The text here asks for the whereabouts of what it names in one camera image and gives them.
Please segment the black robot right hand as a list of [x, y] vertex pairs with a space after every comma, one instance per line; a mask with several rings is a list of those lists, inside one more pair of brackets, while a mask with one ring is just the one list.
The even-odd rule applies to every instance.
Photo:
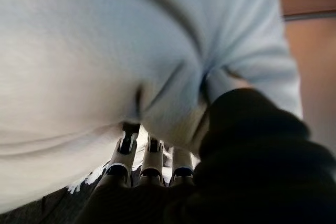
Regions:
[[78, 223], [335, 223], [335, 158], [261, 93], [209, 108], [192, 185], [99, 186]]

